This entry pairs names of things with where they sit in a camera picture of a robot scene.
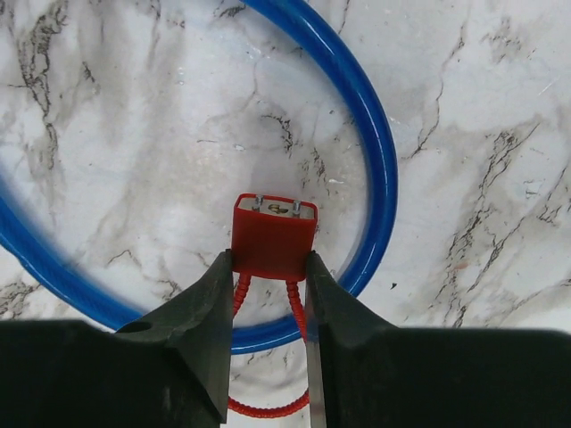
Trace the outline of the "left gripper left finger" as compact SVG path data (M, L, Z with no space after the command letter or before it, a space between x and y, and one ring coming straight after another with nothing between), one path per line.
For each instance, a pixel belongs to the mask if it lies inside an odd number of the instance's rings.
M1 324L4 427L218 427L228 416L233 273L223 251L178 296L107 333Z

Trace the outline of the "red cable lock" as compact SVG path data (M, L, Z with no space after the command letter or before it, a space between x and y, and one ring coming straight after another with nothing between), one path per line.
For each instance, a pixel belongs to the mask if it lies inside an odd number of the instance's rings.
M233 209L232 270L238 274L234 311L242 307L254 277L283 281L292 314L265 325L233 332L235 354L270 350L306 338L306 321L298 284L306 278L318 209L310 202L242 193Z

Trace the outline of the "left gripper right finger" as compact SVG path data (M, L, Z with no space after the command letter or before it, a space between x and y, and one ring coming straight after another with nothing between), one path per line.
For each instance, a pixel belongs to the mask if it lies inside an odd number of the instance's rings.
M567 427L570 337L555 330L400 328L306 270L314 427Z

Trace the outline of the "blue cable lock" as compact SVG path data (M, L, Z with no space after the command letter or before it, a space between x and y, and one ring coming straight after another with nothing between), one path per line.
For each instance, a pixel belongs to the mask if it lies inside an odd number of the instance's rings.
M367 286L385 255L395 222L398 162L391 129L366 73L338 34L304 1L250 1L310 55L344 98L361 135L368 175L368 215L358 249L340 277L352 296ZM47 290L87 317L118 330L142 317L65 267L23 215L1 200L1 244Z

